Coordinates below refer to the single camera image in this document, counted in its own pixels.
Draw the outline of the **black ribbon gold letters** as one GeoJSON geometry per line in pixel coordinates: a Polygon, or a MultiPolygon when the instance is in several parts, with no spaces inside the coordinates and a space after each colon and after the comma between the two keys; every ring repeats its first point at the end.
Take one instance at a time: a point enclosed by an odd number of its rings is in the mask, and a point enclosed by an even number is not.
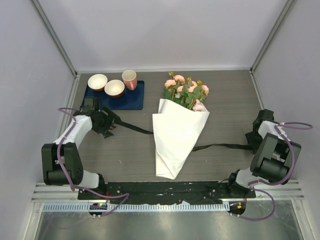
{"type": "MultiPolygon", "coordinates": [[[[125,127],[127,129],[133,130],[135,132],[139,132],[146,135],[153,135],[154,133],[149,130],[142,129],[140,127],[137,127],[135,125],[129,124],[127,122],[122,121],[120,118],[116,119],[114,121],[115,124],[120,125],[122,127],[125,127]]],[[[192,149],[193,152],[207,149],[211,146],[220,146],[220,147],[226,147],[229,149],[240,149],[240,150],[246,150],[246,151],[252,151],[253,148],[250,145],[243,145],[243,144],[230,144],[230,143],[213,143],[209,145],[203,145],[203,146],[196,146],[192,149]]]]}

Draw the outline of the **white wrapping paper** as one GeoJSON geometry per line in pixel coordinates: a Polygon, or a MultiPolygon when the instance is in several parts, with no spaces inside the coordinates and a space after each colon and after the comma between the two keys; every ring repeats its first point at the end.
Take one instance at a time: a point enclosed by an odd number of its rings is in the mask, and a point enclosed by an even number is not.
{"type": "Polygon", "coordinates": [[[171,100],[159,100],[152,115],[155,142],[155,175],[176,179],[194,148],[210,112],[193,111],[171,100]]]}

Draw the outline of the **pink fake flower stem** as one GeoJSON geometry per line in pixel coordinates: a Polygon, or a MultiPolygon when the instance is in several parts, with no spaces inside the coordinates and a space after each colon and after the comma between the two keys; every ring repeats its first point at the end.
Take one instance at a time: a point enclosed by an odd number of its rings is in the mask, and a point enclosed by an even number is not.
{"type": "Polygon", "coordinates": [[[174,74],[174,72],[169,72],[168,75],[169,79],[164,83],[164,98],[180,104],[182,101],[181,94],[186,83],[186,79],[182,75],[174,74]]]}

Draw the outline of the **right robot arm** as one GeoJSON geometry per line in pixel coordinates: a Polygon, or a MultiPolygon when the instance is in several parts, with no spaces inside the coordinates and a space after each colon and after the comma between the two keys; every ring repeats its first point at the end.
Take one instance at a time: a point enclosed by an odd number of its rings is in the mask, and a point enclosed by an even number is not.
{"type": "Polygon", "coordinates": [[[252,131],[245,134],[254,157],[250,167],[230,174],[225,186],[230,197],[244,197],[259,183],[276,186],[290,180],[302,147],[289,140],[283,125],[274,120],[273,111],[259,111],[252,131]]]}

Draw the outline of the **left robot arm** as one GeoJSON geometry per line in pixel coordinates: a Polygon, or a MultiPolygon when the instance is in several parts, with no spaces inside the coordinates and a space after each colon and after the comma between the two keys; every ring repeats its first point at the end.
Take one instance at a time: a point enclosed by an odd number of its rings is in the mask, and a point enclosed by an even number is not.
{"type": "Polygon", "coordinates": [[[41,148],[44,183],[70,185],[72,190],[85,190],[100,200],[107,193],[107,185],[101,174],[84,170],[79,146],[90,131],[104,139],[113,136],[110,130],[114,128],[115,118],[97,97],[85,97],[83,105],[73,114],[67,112],[68,107],[58,110],[69,115],[71,122],[58,139],[41,148]]]}

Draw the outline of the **blue tray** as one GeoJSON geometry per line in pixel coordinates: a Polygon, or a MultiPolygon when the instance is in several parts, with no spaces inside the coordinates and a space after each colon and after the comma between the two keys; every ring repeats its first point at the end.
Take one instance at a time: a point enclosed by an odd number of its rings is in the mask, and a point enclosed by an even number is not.
{"type": "Polygon", "coordinates": [[[94,91],[86,87],[85,97],[97,97],[101,106],[106,106],[110,110],[142,110],[144,106],[145,82],[137,81],[135,90],[124,88],[124,94],[119,98],[112,98],[104,91],[94,91]]]}

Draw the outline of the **white bowl orange outside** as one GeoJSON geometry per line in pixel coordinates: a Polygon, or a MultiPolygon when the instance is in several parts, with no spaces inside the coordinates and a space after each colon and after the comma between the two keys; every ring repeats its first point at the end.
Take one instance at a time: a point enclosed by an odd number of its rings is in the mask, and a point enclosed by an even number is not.
{"type": "Polygon", "coordinates": [[[87,81],[88,87],[97,92],[104,90],[107,83],[108,78],[104,74],[92,75],[87,81]]]}

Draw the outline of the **pink mug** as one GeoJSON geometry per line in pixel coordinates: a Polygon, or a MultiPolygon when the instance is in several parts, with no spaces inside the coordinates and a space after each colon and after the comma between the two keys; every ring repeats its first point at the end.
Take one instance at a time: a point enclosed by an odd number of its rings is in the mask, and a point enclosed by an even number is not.
{"type": "Polygon", "coordinates": [[[133,70],[126,70],[121,75],[124,85],[131,91],[137,87],[137,73],[133,70]]]}

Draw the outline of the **aluminium frame rail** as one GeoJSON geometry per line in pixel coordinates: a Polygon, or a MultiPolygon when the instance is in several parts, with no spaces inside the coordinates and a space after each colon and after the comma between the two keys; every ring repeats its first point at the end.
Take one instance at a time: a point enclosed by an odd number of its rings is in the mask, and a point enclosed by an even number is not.
{"type": "MultiPolygon", "coordinates": [[[[258,184],[254,186],[256,190],[262,190],[269,193],[274,200],[304,200],[304,194],[302,188],[297,180],[290,180],[286,185],[270,186],[266,184],[258,184]]],[[[44,182],[36,183],[35,189],[33,191],[31,202],[32,203],[64,203],[64,202],[101,202],[106,200],[105,198],[90,198],[81,200],[78,199],[79,190],[72,191],[69,185],[54,186],[45,185],[44,182]]],[[[253,200],[269,200],[269,197],[265,193],[257,192],[255,193],[255,198],[246,197],[248,201],[253,200]]],[[[218,187],[214,187],[208,196],[202,199],[208,199],[209,197],[218,197],[221,201],[240,201],[244,198],[231,198],[227,197],[227,193],[222,193],[218,196],[218,187]]]]}

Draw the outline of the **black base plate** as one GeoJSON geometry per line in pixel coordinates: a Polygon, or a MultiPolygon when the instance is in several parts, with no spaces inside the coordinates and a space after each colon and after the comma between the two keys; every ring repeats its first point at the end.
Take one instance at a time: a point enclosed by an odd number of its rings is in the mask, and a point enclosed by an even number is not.
{"type": "Polygon", "coordinates": [[[128,205],[173,205],[183,201],[191,205],[220,204],[223,199],[253,199],[249,190],[231,191],[228,183],[218,181],[108,182],[95,189],[100,194],[117,197],[128,193],[128,205]]]}

